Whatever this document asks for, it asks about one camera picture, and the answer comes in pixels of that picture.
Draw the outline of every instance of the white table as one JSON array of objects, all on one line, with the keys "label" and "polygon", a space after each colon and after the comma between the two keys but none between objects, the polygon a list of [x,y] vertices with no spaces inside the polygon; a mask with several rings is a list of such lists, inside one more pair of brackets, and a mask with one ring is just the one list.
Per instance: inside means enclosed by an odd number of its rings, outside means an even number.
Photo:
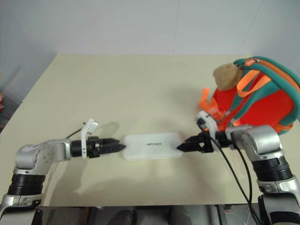
[{"label": "white table", "polygon": [[[94,135],[199,133],[194,118],[202,88],[216,87],[212,71],[246,56],[58,55],[0,137],[0,196],[8,190],[16,151],[29,143],[64,138],[88,118]],[[281,141],[300,176],[300,125]],[[226,150],[248,192],[236,151]],[[254,182],[254,202],[260,194]],[[121,153],[55,164],[44,183],[44,206],[245,203],[220,153],[184,153],[179,159],[125,161]]]}]

